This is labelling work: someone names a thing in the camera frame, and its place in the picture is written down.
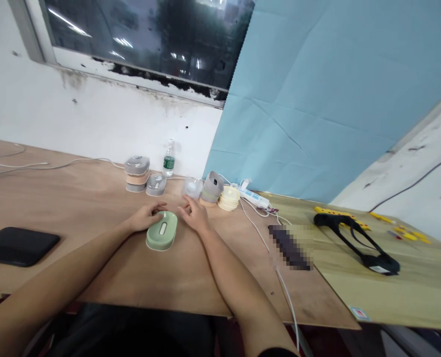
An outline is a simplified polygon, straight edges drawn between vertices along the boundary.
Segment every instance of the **black phone case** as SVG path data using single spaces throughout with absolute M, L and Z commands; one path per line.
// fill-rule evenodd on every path
M 59 241 L 59 236 L 50 233 L 6 227 L 0 230 L 0 263 L 32 266 Z

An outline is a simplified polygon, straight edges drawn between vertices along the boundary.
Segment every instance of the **yellow part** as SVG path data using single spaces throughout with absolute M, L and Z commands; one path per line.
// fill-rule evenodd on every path
M 341 215 L 341 216 L 348 216 L 351 217 L 353 220 L 356 221 L 357 224 L 359 224 L 361 226 L 362 229 L 364 229 L 365 231 L 370 231 L 371 228 L 369 228 L 369 226 L 361 221 L 358 221 L 356 219 L 356 217 L 354 217 L 351 213 L 347 213 L 347 212 L 339 212 L 339 211 L 335 211 L 335 210 L 330 210 L 330 209 L 324 209 L 321 207 L 316 206 L 315 207 L 315 211 L 317 211 L 318 213 L 327 213 L 327 214 L 335 214 L 335 215 Z
M 417 237 L 416 237 L 416 236 L 413 236 L 413 235 L 410 234 L 410 233 L 403 233 L 402 236 L 403 236 L 404 238 L 407 238 L 407 239 L 410 239 L 410 240 L 417 240 Z
M 396 232 L 400 232 L 400 233 L 407 233 L 404 229 L 399 228 L 399 227 L 394 227 L 394 230 L 395 230 Z
M 427 239 L 427 237 L 420 232 L 412 232 L 412 234 L 415 235 L 417 238 Z
M 377 219 L 382 220 L 382 221 L 385 221 L 385 222 L 388 222 L 388 223 L 392 223 L 392 221 L 391 221 L 389 218 L 384 217 L 384 216 L 381 216 L 381 215 L 378 215 L 377 213 L 369 212 L 369 214 L 370 214 L 371 216 L 373 216 L 373 217 L 376 217 Z

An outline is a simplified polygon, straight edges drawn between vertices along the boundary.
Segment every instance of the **blue backdrop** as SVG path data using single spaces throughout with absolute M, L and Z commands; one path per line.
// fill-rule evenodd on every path
M 441 0 L 258 0 L 204 172 L 330 202 L 441 99 Z

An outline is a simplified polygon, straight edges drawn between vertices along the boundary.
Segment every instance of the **water bottle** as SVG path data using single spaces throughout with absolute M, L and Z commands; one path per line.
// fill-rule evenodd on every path
M 174 171 L 174 140 L 169 139 L 167 143 L 165 162 L 163 163 L 163 175 L 169 178 L 172 176 L 173 171 Z

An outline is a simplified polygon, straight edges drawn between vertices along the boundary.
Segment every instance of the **green plastic container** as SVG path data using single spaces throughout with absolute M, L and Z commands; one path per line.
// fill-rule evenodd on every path
M 152 250 L 168 250 L 174 242 L 177 228 L 177 217 L 168 211 L 158 212 L 163 219 L 153 224 L 146 234 L 146 245 Z

